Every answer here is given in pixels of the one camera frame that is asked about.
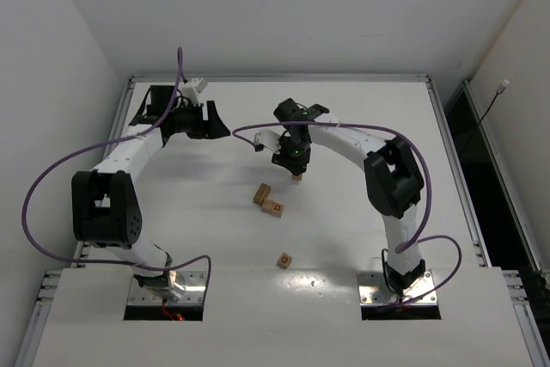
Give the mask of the long wood block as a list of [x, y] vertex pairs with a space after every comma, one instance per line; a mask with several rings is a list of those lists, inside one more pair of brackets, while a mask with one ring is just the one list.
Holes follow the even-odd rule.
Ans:
[[253, 197], [253, 202], [256, 205], [263, 205], [263, 203], [271, 193], [271, 190], [272, 188], [269, 185], [267, 185], [266, 183], [261, 183]]

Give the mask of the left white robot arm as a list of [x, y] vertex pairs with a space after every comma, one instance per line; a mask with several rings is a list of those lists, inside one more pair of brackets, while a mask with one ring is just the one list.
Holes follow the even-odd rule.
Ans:
[[80, 242], [131, 262], [138, 285], [156, 295], [173, 295], [183, 279], [170, 254], [147, 239], [134, 181], [148, 160], [175, 134], [191, 139], [229, 135], [214, 101], [201, 103], [207, 82], [195, 78], [176, 88], [152, 85], [131, 119], [123, 143], [90, 171], [71, 180], [73, 232]]

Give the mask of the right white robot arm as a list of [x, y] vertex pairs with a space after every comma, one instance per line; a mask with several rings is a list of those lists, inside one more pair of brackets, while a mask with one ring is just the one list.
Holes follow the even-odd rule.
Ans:
[[417, 221], [421, 191], [426, 190], [426, 206], [431, 206], [431, 189], [424, 162], [417, 163], [413, 146], [396, 135], [391, 139], [371, 136], [357, 126], [344, 127], [329, 110], [319, 104], [300, 107], [289, 98], [273, 112], [285, 132], [272, 149], [272, 163], [294, 176], [306, 172], [312, 144], [326, 147], [357, 165], [364, 173], [372, 206], [382, 214], [388, 256], [383, 270], [388, 288], [402, 296], [425, 272], [425, 260], [418, 239], [429, 213]]

